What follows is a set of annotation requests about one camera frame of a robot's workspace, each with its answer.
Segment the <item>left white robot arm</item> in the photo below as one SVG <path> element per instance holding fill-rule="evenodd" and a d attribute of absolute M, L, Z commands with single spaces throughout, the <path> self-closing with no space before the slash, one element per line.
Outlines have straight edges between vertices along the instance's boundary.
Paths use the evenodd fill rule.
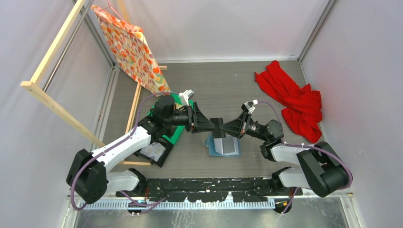
<path fill-rule="evenodd" d="M 162 165 L 182 130 L 191 133 L 209 132 L 215 125 L 200 111 L 196 102 L 188 98 L 191 91 L 157 93 L 157 101 L 143 119 L 136 120 L 134 128 L 112 143 L 88 152 L 78 151 L 66 182 L 71 187 L 71 203 L 78 194 L 86 204 L 93 204 L 107 192 L 129 191 L 139 197 L 145 193 L 143 176 L 136 170 L 112 172 L 122 160 L 146 148 L 161 148 L 161 155 L 142 155 Z"/>

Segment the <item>grey credit card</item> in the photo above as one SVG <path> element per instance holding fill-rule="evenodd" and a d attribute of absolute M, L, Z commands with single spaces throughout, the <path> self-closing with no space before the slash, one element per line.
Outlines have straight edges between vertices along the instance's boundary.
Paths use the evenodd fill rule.
<path fill-rule="evenodd" d="M 211 130 L 211 136 L 213 139 L 222 139 L 226 137 L 226 133 L 220 128 L 223 124 L 223 118 L 210 118 L 210 121 L 215 125 L 215 128 Z"/>

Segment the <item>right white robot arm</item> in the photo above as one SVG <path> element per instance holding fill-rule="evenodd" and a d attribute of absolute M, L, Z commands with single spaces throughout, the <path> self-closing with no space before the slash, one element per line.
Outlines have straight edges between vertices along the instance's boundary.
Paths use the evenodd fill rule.
<path fill-rule="evenodd" d="M 327 142 L 286 143 L 282 124 L 277 120 L 262 125 L 253 121 L 249 113 L 242 112 L 236 119 L 219 124 L 219 129 L 238 139 L 244 135 L 260 139 L 263 141 L 260 151 L 265 159 L 299 166 L 297 169 L 285 167 L 272 174 L 271 188 L 278 195 L 285 194 L 291 187 L 300 187 L 324 198 L 352 183 L 351 171 Z"/>

